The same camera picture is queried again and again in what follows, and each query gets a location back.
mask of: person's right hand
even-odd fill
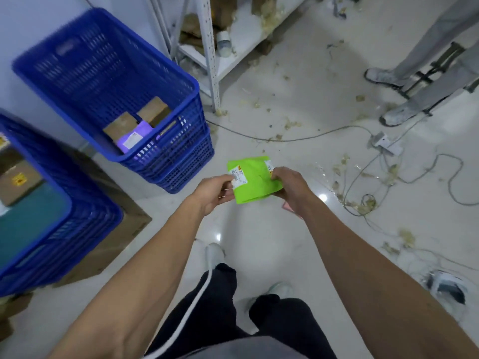
[[[309,199],[317,199],[302,175],[295,170],[285,167],[274,168],[271,179],[280,180],[283,183],[283,189],[274,193],[274,195],[286,200],[298,214],[300,208]]]

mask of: green package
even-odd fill
[[[269,156],[248,157],[231,160],[226,165],[237,204],[249,203],[269,197],[283,188],[281,181],[271,180],[274,166]]]

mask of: white wall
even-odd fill
[[[166,52],[146,0],[90,0]],[[11,70],[12,61],[63,24],[88,10],[84,0],[0,0],[0,108],[75,148],[85,144],[45,102]]]

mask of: yellow warning label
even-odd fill
[[[22,172],[12,177],[11,180],[15,186],[22,186],[28,181],[27,177]]]

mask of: white shelving unit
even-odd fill
[[[181,53],[188,56],[202,68],[204,68],[208,75],[207,85],[203,81],[199,81],[201,90],[211,97],[213,103],[213,110],[220,108],[219,98],[219,81],[223,79],[238,63],[248,55],[261,41],[267,38],[267,35],[261,28],[261,19],[258,16],[251,14],[251,0],[242,0],[238,5],[236,11],[236,20],[231,25],[230,39],[235,54],[231,54],[228,58],[222,58],[215,53],[215,46],[213,42],[213,24],[211,20],[211,7],[209,0],[195,0],[196,13],[200,21],[201,36],[203,40],[203,48],[205,56],[201,55],[190,45],[178,45],[179,30],[183,24],[184,14],[187,5],[183,5],[182,14],[179,17],[179,22],[173,31],[173,38],[169,35],[166,29],[166,24],[163,17],[163,11],[159,0],[147,0],[151,6],[153,16],[158,22],[161,33],[165,38],[168,38],[167,45],[171,46],[170,51],[173,51],[171,58],[175,57],[175,52],[178,49]],[[296,8],[299,7],[306,0],[277,0],[277,10],[282,11],[279,19],[281,24]]]

